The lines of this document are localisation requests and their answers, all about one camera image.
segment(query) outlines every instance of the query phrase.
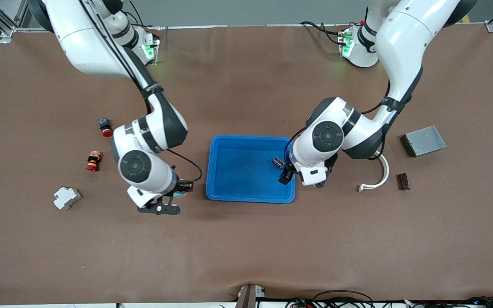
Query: red button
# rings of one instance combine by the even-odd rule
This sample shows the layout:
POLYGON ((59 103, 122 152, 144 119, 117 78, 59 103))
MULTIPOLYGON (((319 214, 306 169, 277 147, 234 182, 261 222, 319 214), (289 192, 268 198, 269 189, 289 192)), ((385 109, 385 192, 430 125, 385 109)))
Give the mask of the red button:
POLYGON ((112 135, 113 135, 113 132, 109 129, 104 129, 102 131, 102 136, 104 136, 104 137, 111 137, 112 135))

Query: gray rectangular device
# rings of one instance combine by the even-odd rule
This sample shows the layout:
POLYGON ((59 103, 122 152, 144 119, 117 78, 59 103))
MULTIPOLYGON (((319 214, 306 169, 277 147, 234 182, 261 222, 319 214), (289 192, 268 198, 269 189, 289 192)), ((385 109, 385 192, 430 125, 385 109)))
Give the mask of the gray rectangular device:
POLYGON ((440 137, 434 125, 405 134, 403 142, 409 153, 414 157, 446 148, 444 140, 440 137))

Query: white curved tube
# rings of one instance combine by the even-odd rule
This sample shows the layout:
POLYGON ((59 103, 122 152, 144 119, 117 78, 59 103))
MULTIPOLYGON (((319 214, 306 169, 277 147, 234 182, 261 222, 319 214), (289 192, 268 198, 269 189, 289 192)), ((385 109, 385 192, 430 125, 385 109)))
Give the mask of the white curved tube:
POLYGON ((383 165, 383 178, 382 180, 377 183, 376 185, 368 185, 368 184, 360 184, 359 185, 359 193, 363 191, 364 189, 375 189, 383 185, 387 181, 387 178, 389 178, 389 163, 387 163, 387 160, 383 155, 380 155, 380 161, 383 165))

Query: gray floor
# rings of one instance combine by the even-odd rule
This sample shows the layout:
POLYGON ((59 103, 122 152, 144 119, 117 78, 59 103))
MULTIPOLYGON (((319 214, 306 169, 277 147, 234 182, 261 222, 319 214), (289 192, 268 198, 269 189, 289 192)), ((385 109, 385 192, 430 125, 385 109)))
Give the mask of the gray floor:
MULTIPOLYGON (((133 3, 143 23, 155 26, 297 24, 305 20, 346 24, 363 18, 365 10, 361 0, 133 0, 133 3)), ((131 4, 123 9, 134 14, 131 4)), ((490 19, 493 0, 479 0, 468 16, 472 22, 490 19)))

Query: white plastic connector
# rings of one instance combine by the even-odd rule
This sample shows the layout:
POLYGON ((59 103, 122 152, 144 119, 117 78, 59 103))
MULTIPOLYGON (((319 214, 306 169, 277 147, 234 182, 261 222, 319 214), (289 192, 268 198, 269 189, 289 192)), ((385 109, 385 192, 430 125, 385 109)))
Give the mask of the white plastic connector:
POLYGON ((360 184, 359 185, 359 193, 363 191, 364 189, 375 189, 383 185, 387 181, 387 178, 389 178, 389 163, 387 163, 387 160, 383 155, 380 155, 380 161, 383 165, 383 178, 382 180, 377 183, 376 185, 368 185, 368 184, 360 184))
POLYGON ((56 193, 53 201, 54 205, 60 210, 68 210, 70 206, 81 199, 81 194, 73 188, 61 187, 56 193))

